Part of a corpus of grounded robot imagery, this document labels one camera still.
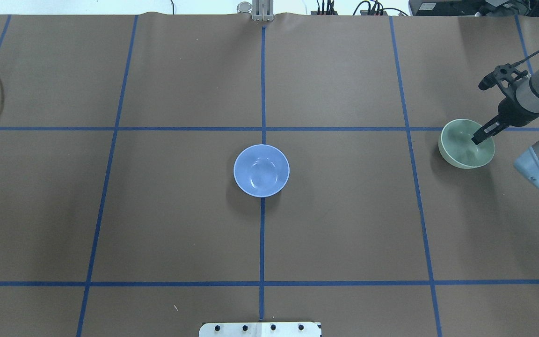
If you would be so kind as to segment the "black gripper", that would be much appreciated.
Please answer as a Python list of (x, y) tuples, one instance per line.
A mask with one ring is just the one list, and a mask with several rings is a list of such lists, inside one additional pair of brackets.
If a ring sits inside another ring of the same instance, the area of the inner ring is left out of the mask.
[(539, 113), (533, 113), (523, 108), (515, 100), (505, 98), (497, 107), (498, 115), (479, 128), (471, 138), (479, 145), (490, 137), (505, 130), (506, 126), (523, 127), (539, 118)]

